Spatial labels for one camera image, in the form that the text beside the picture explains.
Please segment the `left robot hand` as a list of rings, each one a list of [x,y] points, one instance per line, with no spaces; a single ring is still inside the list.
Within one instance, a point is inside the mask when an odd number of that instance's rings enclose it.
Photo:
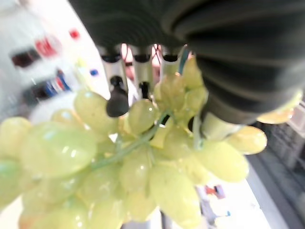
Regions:
[[[209,91],[205,139],[219,140],[292,99],[305,83],[302,0],[73,0],[103,58],[115,46],[187,45]]]

